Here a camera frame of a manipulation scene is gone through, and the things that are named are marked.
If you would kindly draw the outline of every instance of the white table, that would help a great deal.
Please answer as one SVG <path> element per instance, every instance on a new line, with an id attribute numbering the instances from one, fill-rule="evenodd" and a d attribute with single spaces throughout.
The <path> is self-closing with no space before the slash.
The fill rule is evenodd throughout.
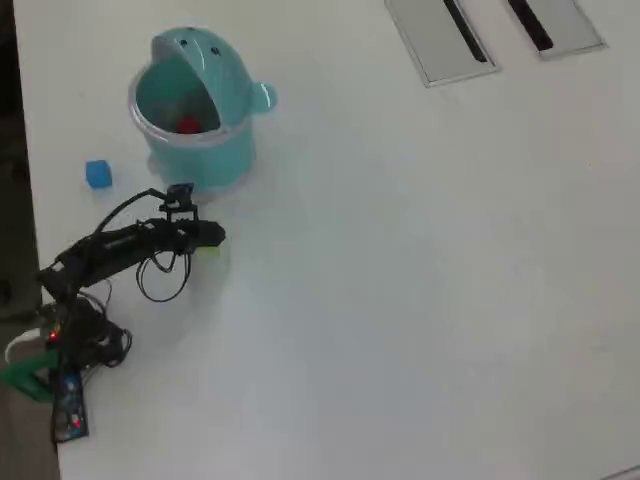
<path id="1" fill-rule="evenodd" d="M 42 265 L 160 186 L 126 109 L 154 34 L 215 30 L 281 99 L 251 175 L 203 209 L 221 256 L 165 306 L 115 278 L 134 346 L 89 384 L 64 480 L 640 461 L 640 3 L 582 0 L 611 48 L 544 64 L 499 0 L 466 3 L 503 71 L 427 90 L 382 0 L 16 2 Z M 85 186 L 93 158 L 112 191 Z"/>

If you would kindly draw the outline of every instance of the whale-shaped container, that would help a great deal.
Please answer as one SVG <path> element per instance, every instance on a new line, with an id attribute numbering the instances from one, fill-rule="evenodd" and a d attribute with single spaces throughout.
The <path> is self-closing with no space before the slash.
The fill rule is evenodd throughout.
<path id="1" fill-rule="evenodd" d="M 129 87 L 129 111 L 151 148 L 153 170 L 200 192 L 232 185 L 255 156 L 251 115 L 275 106 L 275 90 L 253 82 L 240 55 L 205 29 L 161 33 L 151 56 Z M 181 130 L 184 122 L 198 133 Z"/>

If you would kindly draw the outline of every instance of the black slot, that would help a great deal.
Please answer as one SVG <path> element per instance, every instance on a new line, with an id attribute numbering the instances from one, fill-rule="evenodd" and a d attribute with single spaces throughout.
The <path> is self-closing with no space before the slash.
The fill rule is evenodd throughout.
<path id="1" fill-rule="evenodd" d="M 527 31 L 534 45 L 540 52 L 553 48 L 553 40 L 544 29 L 536 14 L 533 13 L 527 0 L 509 0 L 509 5 L 520 20 L 520 23 Z"/>
<path id="2" fill-rule="evenodd" d="M 471 29 L 467 25 L 467 22 L 464 21 L 462 12 L 460 12 L 460 9 L 458 8 L 458 5 L 456 5 L 455 0 L 442 0 L 442 1 L 446 5 L 447 10 L 449 10 L 449 14 L 451 15 L 451 18 L 453 18 L 453 21 L 456 22 L 456 27 L 458 27 L 458 30 L 460 30 L 460 34 L 462 35 L 462 38 L 464 38 L 464 41 L 467 42 L 467 46 L 469 47 L 469 50 L 471 51 L 473 58 L 475 58 L 479 62 L 487 63 L 486 55 L 480 48 L 480 45 L 478 44 L 476 37 L 473 36 L 473 33 L 471 32 Z"/>

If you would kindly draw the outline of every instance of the red object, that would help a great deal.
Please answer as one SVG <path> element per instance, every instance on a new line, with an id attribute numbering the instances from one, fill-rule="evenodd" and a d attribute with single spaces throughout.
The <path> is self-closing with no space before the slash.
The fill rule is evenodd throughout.
<path id="1" fill-rule="evenodd" d="M 200 122 L 195 117 L 191 115 L 187 115 L 176 127 L 176 132 L 181 135 L 194 135 L 196 133 L 202 132 L 202 127 L 200 126 Z"/>

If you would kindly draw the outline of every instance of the blue cube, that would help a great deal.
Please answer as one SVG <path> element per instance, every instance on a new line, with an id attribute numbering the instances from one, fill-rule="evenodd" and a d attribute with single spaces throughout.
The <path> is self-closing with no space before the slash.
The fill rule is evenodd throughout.
<path id="1" fill-rule="evenodd" d="M 91 188 L 107 188 L 113 184 L 111 167 L 106 160 L 90 160 L 85 164 L 87 183 Z"/>

